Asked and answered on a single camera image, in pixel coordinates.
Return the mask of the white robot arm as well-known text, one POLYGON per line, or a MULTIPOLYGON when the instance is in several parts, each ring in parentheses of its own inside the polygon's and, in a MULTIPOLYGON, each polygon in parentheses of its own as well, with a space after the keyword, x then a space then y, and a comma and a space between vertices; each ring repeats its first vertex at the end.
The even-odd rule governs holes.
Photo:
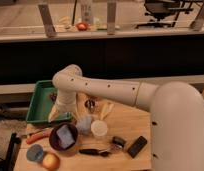
POLYGON ((92 79, 75 64, 57 72, 52 83, 61 113, 75 109, 78 92, 148 111, 153 171, 204 171, 204 98, 190 84, 92 79))

